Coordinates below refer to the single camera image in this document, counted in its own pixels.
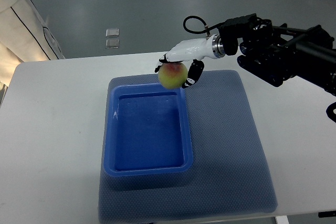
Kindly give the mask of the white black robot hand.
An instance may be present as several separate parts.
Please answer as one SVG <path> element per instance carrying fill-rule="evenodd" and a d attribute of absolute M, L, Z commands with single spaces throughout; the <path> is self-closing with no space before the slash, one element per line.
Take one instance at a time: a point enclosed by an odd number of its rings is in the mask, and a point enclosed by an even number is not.
<path fill-rule="evenodd" d="M 204 70 L 205 58 L 215 59 L 215 53 L 210 39 L 184 40 L 165 53 L 158 61 L 154 72 L 159 72 L 164 63 L 182 63 L 188 70 L 187 79 L 181 88 L 185 89 L 194 85 L 201 77 Z"/>

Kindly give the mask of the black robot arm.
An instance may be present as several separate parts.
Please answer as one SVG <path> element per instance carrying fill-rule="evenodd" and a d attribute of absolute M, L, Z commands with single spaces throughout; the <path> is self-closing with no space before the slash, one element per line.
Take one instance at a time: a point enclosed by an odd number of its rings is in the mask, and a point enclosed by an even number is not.
<path fill-rule="evenodd" d="M 218 29 L 223 51 L 246 71 L 274 87 L 300 77 L 335 95 L 335 38 L 320 25 L 308 29 L 274 26 L 256 14 L 228 19 Z"/>

